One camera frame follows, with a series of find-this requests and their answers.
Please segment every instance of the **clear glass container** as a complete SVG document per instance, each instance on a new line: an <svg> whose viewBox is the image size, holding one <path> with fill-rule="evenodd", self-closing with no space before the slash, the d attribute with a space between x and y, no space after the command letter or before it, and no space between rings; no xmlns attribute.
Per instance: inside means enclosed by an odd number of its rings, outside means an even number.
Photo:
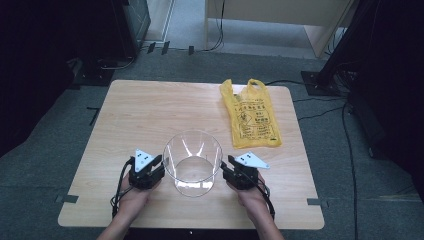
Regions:
<svg viewBox="0 0 424 240"><path fill-rule="evenodd" d="M222 149L210 134L189 130L175 135L163 152L163 163L185 196L199 197L211 190L222 161Z"/></svg>

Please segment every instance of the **wrist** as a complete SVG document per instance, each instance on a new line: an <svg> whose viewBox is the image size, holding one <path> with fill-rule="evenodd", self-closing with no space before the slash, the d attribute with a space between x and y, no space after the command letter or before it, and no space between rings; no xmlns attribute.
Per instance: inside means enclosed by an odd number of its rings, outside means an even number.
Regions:
<svg viewBox="0 0 424 240"><path fill-rule="evenodd" d="M274 219L267 211L268 209L255 211L249 218L255 225L260 239L283 239L280 230L274 223Z"/></svg>
<svg viewBox="0 0 424 240"><path fill-rule="evenodd" d="M256 225L258 222L263 222L265 219L271 219L272 216L269 213L268 207L266 205L258 205L251 207L246 207L247 216L249 219Z"/></svg>
<svg viewBox="0 0 424 240"><path fill-rule="evenodd" d="M115 223L115 225L123 227L123 228L124 227L129 228L133 221L134 221L133 217L119 211L116 214L116 216L112 219L112 223Z"/></svg>

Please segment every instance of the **floor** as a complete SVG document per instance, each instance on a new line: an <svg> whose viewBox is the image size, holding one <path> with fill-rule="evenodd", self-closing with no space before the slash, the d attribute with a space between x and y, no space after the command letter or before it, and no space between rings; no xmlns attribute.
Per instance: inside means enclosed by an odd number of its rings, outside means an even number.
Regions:
<svg viewBox="0 0 424 240"><path fill-rule="evenodd" d="M152 19L146 45L170 41L170 48L210 49L218 41L220 19L208 20L208 43L204 41L205 1L148 0ZM224 53L282 56L317 59L303 25L223 20L223 44L216 50ZM330 40L327 53L337 45L343 29ZM327 59L329 54L320 56Z"/></svg>

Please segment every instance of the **black cable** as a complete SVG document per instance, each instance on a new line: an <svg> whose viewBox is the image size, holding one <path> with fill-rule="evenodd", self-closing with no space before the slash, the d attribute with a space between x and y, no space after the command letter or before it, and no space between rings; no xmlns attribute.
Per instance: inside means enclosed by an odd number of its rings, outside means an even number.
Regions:
<svg viewBox="0 0 424 240"><path fill-rule="evenodd" d="M118 182L118 188L116 189L116 194L114 197L112 197L110 199L110 204L112 205L112 218L115 217L115 215L118 213L118 203L121 200L121 198L127 193L129 192L132 187L127 188L126 190L124 190L121 193L121 186L122 186L122 179L124 178L124 174L125 174L125 170L127 169L128 165L133 164L134 159L130 158L125 164L124 167L122 168L121 171L121 176L119 177L119 182Z"/></svg>
<svg viewBox="0 0 424 240"><path fill-rule="evenodd" d="M216 25L217 25L218 30L219 30L219 38L218 38L217 42L215 43L215 46L213 46L210 49L201 50L200 52L210 52L210 51L216 50L221 45L224 46L224 30L223 30L223 27L222 27L222 20L224 19L224 12L225 12L225 0L222 1L221 21L220 21L219 25L218 25L218 19L216 19Z"/></svg>
<svg viewBox="0 0 424 240"><path fill-rule="evenodd" d="M340 39L344 36L345 31L346 31L346 28L343 28L343 30L340 32L338 37L337 37L337 32L334 33L333 41L332 41L333 42L332 43L333 50L330 50L330 44L328 44L327 45L327 51L325 52L325 54L327 54L327 55L333 54L333 51L336 49L336 38L337 38L337 41L340 41Z"/></svg>
<svg viewBox="0 0 424 240"><path fill-rule="evenodd" d="M332 91L328 88L325 88L325 87L322 87L320 85L313 84L313 83L305 83L305 82L298 82L298 81L285 80L285 79L275 80L275 81L272 81L272 82L269 82L269 83L264 83L264 85L268 86L268 85L271 85L271 84L274 84L274 83L279 83L279 82L281 82L281 83L294 83L294 84L299 84L299 85L304 85L304 86L313 86L315 88L320 88L320 89L322 89L322 90L324 90L328 93L335 94L335 95L338 95L338 96L342 96L342 94L348 94L348 92L343 92L343 91L340 91L340 90Z"/></svg>
<svg viewBox="0 0 424 240"><path fill-rule="evenodd" d="M298 81L293 81L293 80L285 80L285 79L275 80L275 81L272 81L272 82L264 83L264 85L268 86L268 85L271 85L271 84L274 84L274 83L280 83L280 82L281 83L294 83L294 84L299 84L299 85L315 86L315 84L312 84L312 83L304 83L304 82L298 82Z"/></svg>
<svg viewBox="0 0 424 240"><path fill-rule="evenodd" d="M135 58L131 58L131 61L129 63L125 64L124 66L118 66L118 67L100 67L100 68L101 69L105 69L105 70L120 70L120 69L124 69L124 68L127 68L128 66L130 66L134 62L134 59Z"/></svg>
<svg viewBox="0 0 424 240"><path fill-rule="evenodd" d="M331 99L323 99L323 98L306 98L306 99L293 100L293 102L304 102L304 101L311 101L311 100L329 102L329 101L337 101L337 100L346 100L346 98L331 98Z"/></svg>
<svg viewBox="0 0 424 240"><path fill-rule="evenodd" d="M343 129L346 134L347 143L349 145L349 158L350 158L350 166L352 171L352 181L353 181L353 218L354 218L354 228L355 228L355 239L358 239L358 193L357 193L357 187L356 187L356 170L355 170L355 164L353 162L353 152L352 152L352 143L350 141L349 133L346 128L345 123L345 108L347 106L347 103L343 105L342 110L342 122L343 122Z"/></svg>
<svg viewBox="0 0 424 240"><path fill-rule="evenodd" d="M325 111L325 112L323 112L323 113L321 113L321 114L317 114L317 115L313 115L313 116L308 116L308 117L301 117L301 118L297 119L297 121L300 121L300 120L303 120L303 119L309 119L309 118L321 117L321 116L323 116L323 115L325 115L325 114L327 114L327 113L329 113L329 112L333 112L333 111L336 111L336 110L339 110L339 109L342 109L342 108L343 108L343 107L338 107L338 108L334 108L334 109L331 109L331 110Z"/></svg>
<svg viewBox="0 0 424 240"><path fill-rule="evenodd" d="M337 80L340 82L342 87L344 87L346 89L350 89L349 82L351 81L351 79L347 79L348 76L346 75L345 71L337 70L336 71L336 77L337 77Z"/></svg>
<svg viewBox="0 0 424 240"><path fill-rule="evenodd" d="M271 199L269 199L269 197L271 196L271 192L270 192L269 188L265 185L265 183L262 180L260 180L258 178L258 180L261 181L262 185L266 189L266 192L265 192L264 190L262 190L262 188L259 186L259 184L254 182L249 176L247 176L246 173L244 173L243 171L240 171L240 173L242 173L247 179L249 179L249 181L251 183L253 183L255 185L255 187L259 190L259 192L262 194L262 197L264 198L265 202L268 204L269 214L271 215L272 219L275 219L274 205L272 205Z"/></svg>

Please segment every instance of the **gray carpet floor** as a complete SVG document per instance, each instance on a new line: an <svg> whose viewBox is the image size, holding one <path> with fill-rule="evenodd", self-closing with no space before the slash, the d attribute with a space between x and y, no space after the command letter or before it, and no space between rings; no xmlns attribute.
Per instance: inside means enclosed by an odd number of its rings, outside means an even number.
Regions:
<svg viewBox="0 0 424 240"><path fill-rule="evenodd" d="M249 78L255 78L265 83L302 82L300 71L319 71L324 64L320 60L212 52L189 56L178 50L161 55L156 50L150 54L143 51L128 68L117 70L113 79L222 83L231 78L236 84L246 84ZM311 99L301 84L275 85L290 89L298 118L319 115L345 102ZM87 107L101 107L107 90L90 86L66 90L28 140L0 159L0 239L94 239L103 230L59 226L62 204L55 200L67 194L93 129L90 122L95 111ZM370 158L355 115L346 110L345 121L356 169L359 239L424 239L424 205L409 174L389 160ZM302 119L299 125L326 224L316 231L282 232L287 239L354 239L353 177L342 110ZM199 234L181 233L181 239L224 239L222 235L226 234L192 231ZM178 239L173 230L141 230L140 234L140 239ZM237 232L231 234L227 236L238 236Z"/></svg>

